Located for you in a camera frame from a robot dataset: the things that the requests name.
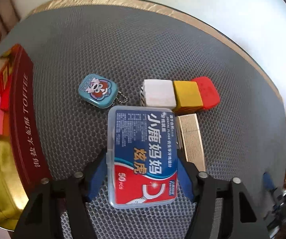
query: screw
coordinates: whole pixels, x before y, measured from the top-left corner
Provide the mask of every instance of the screw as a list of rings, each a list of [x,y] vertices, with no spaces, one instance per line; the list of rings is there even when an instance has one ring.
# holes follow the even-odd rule
[[[74,177],[75,177],[75,178],[81,178],[81,177],[83,177],[83,172],[76,172],[76,173],[74,174]]]
[[[201,178],[203,178],[203,179],[205,179],[205,178],[208,177],[208,174],[207,174],[206,172],[199,172],[199,173],[198,173],[198,176],[201,177]]]
[[[236,183],[236,184],[240,184],[241,183],[241,179],[238,178],[238,177],[234,177],[233,178],[233,182]]]
[[[41,183],[42,184],[47,184],[47,183],[49,183],[49,179],[48,178],[43,178],[43,179],[41,179]]]

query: cartoon face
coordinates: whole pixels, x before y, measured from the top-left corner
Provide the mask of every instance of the cartoon face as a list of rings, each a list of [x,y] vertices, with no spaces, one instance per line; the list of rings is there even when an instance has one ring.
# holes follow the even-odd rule
[[[102,100],[110,95],[110,83],[108,80],[92,78],[85,92],[96,100]]]

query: yellow cube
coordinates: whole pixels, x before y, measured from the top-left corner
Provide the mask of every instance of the yellow cube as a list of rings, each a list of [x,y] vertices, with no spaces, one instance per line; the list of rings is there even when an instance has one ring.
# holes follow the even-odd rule
[[[174,112],[191,112],[203,107],[203,101],[196,82],[173,81],[176,108]]]

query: gray textured mat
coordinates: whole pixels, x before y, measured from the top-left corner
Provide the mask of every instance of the gray textured mat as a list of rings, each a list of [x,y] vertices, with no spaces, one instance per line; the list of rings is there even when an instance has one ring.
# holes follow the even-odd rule
[[[77,88],[97,73],[139,105],[143,79],[208,76],[221,103],[198,113],[206,166],[214,177],[240,177],[262,212],[269,206],[262,175],[280,185],[286,168],[284,107],[241,56],[203,31],[154,12],[115,6],[45,11],[19,23],[0,53],[20,43],[34,63],[34,107],[39,136],[55,179],[82,170],[106,146],[108,110],[82,101]],[[217,234],[219,208],[213,234]],[[107,182],[87,204],[98,238],[183,238],[194,211],[179,190],[169,205],[117,210]],[[66,213],[66,238],[71,238]]]

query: small teal tin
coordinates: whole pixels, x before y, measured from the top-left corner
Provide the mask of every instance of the small teal tin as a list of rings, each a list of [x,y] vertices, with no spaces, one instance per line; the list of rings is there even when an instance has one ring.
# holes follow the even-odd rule
[[[83,100],[101,109],[110,107],[118,94],[115,82],[94,73],[83,79],[78,91]]]

